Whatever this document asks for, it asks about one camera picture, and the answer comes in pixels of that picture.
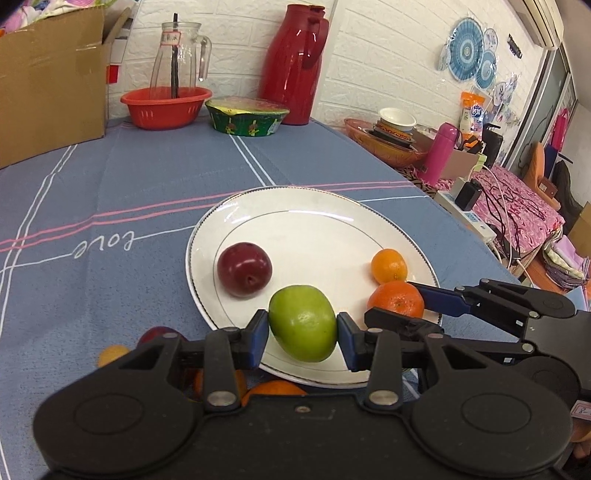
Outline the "large orange mandarin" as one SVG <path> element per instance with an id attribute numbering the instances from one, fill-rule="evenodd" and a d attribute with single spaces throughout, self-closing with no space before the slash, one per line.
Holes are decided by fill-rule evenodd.
<path id="1" fill-rule="evenodd" d="M 296 384 L 286 380 L 271 380 L 260 383 L 249 389 L 242 397 L 242 405 L 249 404 L 252 396 L 305 396 L 307 392 L 302 390 Z"/>

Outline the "small orange kumquat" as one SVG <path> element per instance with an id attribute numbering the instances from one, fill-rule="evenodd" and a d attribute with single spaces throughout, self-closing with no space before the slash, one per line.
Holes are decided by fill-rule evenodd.
<path id="1" fill-rule="evenodd" d="M 370 272 L 379 284 L 392 281 L 406 281 L 408 265 L 401 253 L 395 249 L 383 249 L 373 257 Z"/>

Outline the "green apple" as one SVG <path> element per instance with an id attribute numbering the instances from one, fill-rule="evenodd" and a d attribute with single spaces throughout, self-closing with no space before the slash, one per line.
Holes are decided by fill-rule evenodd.
<path id="1" fill-rule="evenodd" d="M 290 285 L 270 298 L 270 330 L 290 357 L 318 363 L 335 350 L 338 326 L 335 311 L 321 290 L 311 285 Z"/>
<path id="2" fill-rule="evenodd" d="M 235 380 L 236 380 L 236 384 L 238 384 L 238 397 L 242 398 L 247 392 L 247 384 L 246 384 L 245 374 L 243 374 L 242 370 L 235 370 Z M 193 382 L 194 397 L 197 399 L 200 399 L 203 389 L 204 389 L 204 372 L 201 369 L 199 369 L 197 371 L 197 375 L 195 375 L 194 382 Z"/>

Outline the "dark red plum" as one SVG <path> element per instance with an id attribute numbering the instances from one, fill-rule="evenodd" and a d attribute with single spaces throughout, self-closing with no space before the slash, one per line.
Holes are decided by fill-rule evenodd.
<path id="1" fill-rule="evenodd" d="M 239 242 L 221 253 L 216 271 L 226 292 L 238 298 L 247 298 L 270 283 L 273 264 L 259 245 Z"/>

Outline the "yellow-orange small fruit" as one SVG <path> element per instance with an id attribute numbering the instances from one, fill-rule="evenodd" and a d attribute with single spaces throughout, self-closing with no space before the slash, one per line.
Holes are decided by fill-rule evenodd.
<path id="1" fill-rule="evenodd" d="M 111 362 L 114 362 L 115 360 L 121 358 L 129 352 L 130 350 L 124 345 L 110 345 L 104 348 L 98 355 L 97 367 L 102 368 L 110 364 Z"/>

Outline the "dark purple plum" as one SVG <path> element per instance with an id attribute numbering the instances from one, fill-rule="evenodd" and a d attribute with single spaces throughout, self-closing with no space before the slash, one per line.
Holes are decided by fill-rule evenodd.
<path id="1" fill-rule="evenodd" d="M 171 335 L 175 335 L 178 338 L 185 340 L 185 337 L 180 334 L 178 331 L 174 330 L 173 328 L 167 326 L 154 326 L 146 330 L 139 338 L 137 345 L 141 346 L 145 343 L 152 341 L 155 338 L 159 337 L 170 337 Z"/>

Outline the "white paper cup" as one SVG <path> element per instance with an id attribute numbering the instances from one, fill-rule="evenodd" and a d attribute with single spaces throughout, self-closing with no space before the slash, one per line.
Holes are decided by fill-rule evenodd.
<path id="1" fill-rule="evenodd" d="M 383 122 L 402 132 L 411 132 L 417 124 L 412 114 L 395 107 L 383 108 L 379 111 L 379 115 Z"/>

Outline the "green foil bowl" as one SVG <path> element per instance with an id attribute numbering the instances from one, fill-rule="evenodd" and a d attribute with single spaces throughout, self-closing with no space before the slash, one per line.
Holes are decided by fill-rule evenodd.
<path id="1" fill-rule="evenodd" d="M 238 96 L 211 98 L 205 107 L 216 131 L 247 137 L 273 135 L 290 113 L 273 101 Z"/>

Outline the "red plastic basket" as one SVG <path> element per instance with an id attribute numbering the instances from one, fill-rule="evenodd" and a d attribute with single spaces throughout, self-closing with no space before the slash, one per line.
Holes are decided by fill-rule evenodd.
<path id="1" fill-rule="evenodd" d="M 202 87 L 179 87 L 173 98 L 170 87 L 148 87 L 123 94 L 131 122 L 144 130 L 170 130 L 190 125 L 197 118 L 211 90 Z"/>

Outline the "blue paper fan decoration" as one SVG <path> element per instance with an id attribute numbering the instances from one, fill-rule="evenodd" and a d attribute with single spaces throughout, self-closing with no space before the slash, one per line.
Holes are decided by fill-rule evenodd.
<path id="1" fill-rule="evenodd" d="M 458 82 L 475 77 L 484 55 L 484 35 L 473 18 L 462 19 L 454 28 L 449 42 L 449 70 Z"/>

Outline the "black stirrer in pitcher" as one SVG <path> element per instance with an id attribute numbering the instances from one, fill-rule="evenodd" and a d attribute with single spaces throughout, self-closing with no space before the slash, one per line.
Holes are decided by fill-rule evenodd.
<path id="1" fill-rule="evenodd" d="M 178 32 L 178 14 L 176 12 L 173 13 L 172 17 L 172 25 L 173 25 L 173 32 Z M 178 97 L 178 45 L 174 44 L 172 46 L 172 54 L 171 54 L 171 97 L 173 99 Z"/>

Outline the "glass pitcher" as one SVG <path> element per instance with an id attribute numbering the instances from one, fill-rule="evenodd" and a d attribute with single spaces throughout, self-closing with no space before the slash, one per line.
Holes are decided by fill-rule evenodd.
<path id="1" fill-rule="evenodd" d="M 197 93 L 207 78 L 211 40 L 199 34 L 197 22 L 161 24 L 159 48 L 154 60 L 149 94 L 152 99 L 176 99 Z"/>

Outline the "red thermos jug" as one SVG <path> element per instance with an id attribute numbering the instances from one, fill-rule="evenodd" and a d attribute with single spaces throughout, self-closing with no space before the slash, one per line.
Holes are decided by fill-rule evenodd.
<path id="1" fill-rule="evenodd" d="M 266 52 L 259 98 L 290 110 L 287 125 L 306 125 L 318 88 L 329 20 L 321 5 L 290 4 Z"/>

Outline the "brown cardboard box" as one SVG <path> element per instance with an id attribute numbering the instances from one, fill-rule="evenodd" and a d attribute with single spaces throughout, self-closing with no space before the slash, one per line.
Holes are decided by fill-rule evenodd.
<path id="1" fill-rule="evenodd" d="M 79 9 L 1 37 L 3 168 L 104 135 L 111 48 L 131 9 L 110 28 L 106 12 Z"/>

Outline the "floral cloth in box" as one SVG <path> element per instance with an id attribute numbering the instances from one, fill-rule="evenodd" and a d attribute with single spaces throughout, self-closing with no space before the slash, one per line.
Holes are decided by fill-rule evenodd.
<path id="1" fill-rule="evenodd" d="M 7 20 L 1 22 L 1 32 L 11 33 L 36 21 L 92 7 L 110 7 L 113 1 L 50 0 L 25 1 Z"/>

